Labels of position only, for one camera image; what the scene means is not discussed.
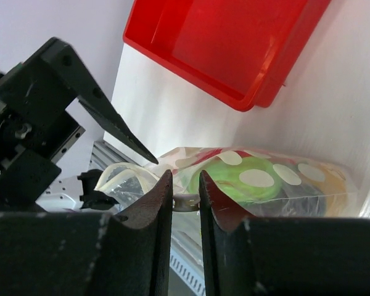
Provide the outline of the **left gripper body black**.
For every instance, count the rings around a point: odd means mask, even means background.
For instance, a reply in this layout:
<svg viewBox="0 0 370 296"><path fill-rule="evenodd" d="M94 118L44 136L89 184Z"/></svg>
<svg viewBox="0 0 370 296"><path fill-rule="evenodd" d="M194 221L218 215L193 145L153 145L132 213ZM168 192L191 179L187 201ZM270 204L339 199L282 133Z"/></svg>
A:
<svg viewBox="0 0 370 296"><path fill-rule="evenodd" d="M37 210L57 162L84 133L66 108L85 78L79 58L34 58L0 73L0 212Z"/></svg>

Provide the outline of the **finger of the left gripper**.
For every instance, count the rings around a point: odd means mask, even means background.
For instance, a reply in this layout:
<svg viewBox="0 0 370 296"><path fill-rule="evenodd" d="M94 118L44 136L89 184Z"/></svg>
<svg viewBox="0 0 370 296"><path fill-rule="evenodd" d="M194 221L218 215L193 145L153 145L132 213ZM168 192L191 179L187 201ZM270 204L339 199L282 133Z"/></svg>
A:
<svg viewBox="0 0 370 296"><path fill-rule="evenodd" d="M73 91L83 108L106 132L146 160L158 164L157 158L131 132L72 46L51 38L40 58Z"/></svg>

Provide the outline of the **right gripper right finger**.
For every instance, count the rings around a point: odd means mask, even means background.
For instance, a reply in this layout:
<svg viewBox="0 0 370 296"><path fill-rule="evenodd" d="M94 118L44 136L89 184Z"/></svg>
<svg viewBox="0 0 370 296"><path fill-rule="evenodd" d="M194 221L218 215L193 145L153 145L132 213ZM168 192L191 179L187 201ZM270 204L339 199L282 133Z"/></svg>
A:
<svg viewBox="0 0 370 296"><path fill-rule="evenodd" d="M257 217L200 174L207 295L370 295L370 219Z"/></svg>

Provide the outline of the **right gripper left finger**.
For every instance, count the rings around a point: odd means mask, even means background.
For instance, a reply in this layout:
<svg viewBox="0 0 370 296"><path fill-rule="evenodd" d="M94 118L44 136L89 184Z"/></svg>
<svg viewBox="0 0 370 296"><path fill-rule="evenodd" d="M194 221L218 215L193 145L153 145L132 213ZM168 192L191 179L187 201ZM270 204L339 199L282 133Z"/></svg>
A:
<svg viewBox="0 0 370 296"><path fill-rule="evenodd" d="M0 212L0 295L166 295L173 177L117 215Z"/></svg>

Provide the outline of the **yellow lemon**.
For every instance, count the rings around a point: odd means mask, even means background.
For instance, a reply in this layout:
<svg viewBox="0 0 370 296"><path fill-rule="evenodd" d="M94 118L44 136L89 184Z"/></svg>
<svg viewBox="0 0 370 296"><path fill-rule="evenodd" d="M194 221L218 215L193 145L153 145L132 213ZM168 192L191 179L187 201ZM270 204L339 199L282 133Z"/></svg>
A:
<svg viewBox="0 0 370 296"><path fill-rule="evenodd" d="M298 165L301 174L316 186L327 202L326 216L344 216L348 206L347 179L336 166L327 163Z"/></svg>

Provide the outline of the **clear zip top bag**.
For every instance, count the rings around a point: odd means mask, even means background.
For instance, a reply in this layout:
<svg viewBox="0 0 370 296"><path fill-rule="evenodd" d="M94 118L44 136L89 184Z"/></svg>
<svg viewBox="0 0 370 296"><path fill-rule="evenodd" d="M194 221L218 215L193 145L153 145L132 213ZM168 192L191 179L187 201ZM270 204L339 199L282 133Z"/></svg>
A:
<svg viewBox="0 0 370 296"><path fill-rule="evenodd" d="M348 171L312 158L241 147L177 147L158 164L114 163L96 190L119 202L150 191L166 171L176 194L197 194L205 171L218 188L255 216L351 216L358 190Z"/></svg>

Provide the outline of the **round green cabbage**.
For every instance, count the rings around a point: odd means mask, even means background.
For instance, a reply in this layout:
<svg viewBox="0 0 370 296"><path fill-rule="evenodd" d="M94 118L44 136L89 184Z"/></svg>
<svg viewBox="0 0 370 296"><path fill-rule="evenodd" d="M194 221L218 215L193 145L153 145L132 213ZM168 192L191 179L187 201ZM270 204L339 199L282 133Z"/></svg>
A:
<svg viewBox="0 0 370 296"><path fill-rule="evenodd" d="M199 176L203 170L222 192L236 202L265 202L276 198L282 187L281 178L266 159L249 156L238 165L229 165L214 157L190 178L187 186L190 193L199 191Z"/></svg>

